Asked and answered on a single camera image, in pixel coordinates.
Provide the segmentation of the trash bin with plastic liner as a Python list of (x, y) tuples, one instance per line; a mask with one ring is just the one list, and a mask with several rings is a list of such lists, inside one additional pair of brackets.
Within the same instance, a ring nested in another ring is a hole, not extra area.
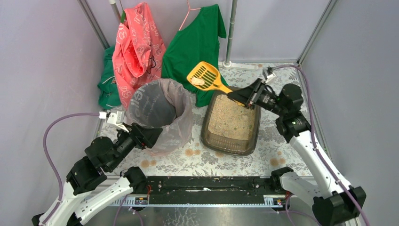
[(154, 146), (146, 150), (152, 156), (165, 156), (192, 138), (190, 92), (173, 79), (151, 81), (138, 88), (130, 99), (126, 116), (129, 124), (162, 128)]

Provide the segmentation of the yellow litter scoop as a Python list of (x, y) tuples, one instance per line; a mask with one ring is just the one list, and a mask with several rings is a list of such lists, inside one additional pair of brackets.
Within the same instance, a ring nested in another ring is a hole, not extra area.
[[(193, 86), (191, 78), (201, 78), (205, 85)], [(228, 94), (232, 89), (228, 87), (219, 70), (212, 64), (201, 61), (181, 81), (183, 86), (196, 96), (196, 107), (205, 107), (212, 102), (212, 97), (217, 94)]]

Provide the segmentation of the beige litter clump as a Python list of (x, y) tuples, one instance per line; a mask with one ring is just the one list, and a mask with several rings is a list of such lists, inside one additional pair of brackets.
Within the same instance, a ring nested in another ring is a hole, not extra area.
[(202, 80), (201, 78), (192, 77), (191, 84), (193, 86), (202, 86), (202, 85), (205, 85), (205, 81)]

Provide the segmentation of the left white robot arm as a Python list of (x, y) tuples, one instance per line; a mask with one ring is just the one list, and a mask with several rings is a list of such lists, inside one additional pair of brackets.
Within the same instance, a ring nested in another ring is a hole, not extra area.
[(150, 192), (146, 176), (139, 167), (130, 167), (112, 185), (89, 200), (85, 198), (113, 172), (134, 149), (154, 147), (162, 128), (144, 128), (137, 123), (119, 129), (117, 138), (97, 137), (85, 149), (66, 176), (62, 193), (45, 213), (32, 217), (35, 226), (83, 226), (106, 206), (128, 194)]

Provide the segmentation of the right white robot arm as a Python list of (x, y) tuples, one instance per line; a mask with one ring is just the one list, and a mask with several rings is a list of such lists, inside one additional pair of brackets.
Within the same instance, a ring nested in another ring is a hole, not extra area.
[(301, 112), (303, 97), (299, 86), (286, 84), (277, 95), (257, 79), (245, 88), (228, 92), (227, 97), (248, 109), (259, 106), (278, 115), (278, 132), (301, 156), (316, 185), (290, 169), (276, 170), (272, 176), (283, 190), (308, 204), (322, 226), (334, 226), (362, 214), (366, 193), (360, 186), (353, 187), (321, 149), (313, 127)]

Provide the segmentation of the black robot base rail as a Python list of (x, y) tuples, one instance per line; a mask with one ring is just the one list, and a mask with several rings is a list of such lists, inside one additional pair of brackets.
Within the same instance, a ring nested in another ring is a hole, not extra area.
[(150, 205), (267, 205), (279, 204), (287, 192), (271, 178), (148, 176), (133, 194), (149, 198)]

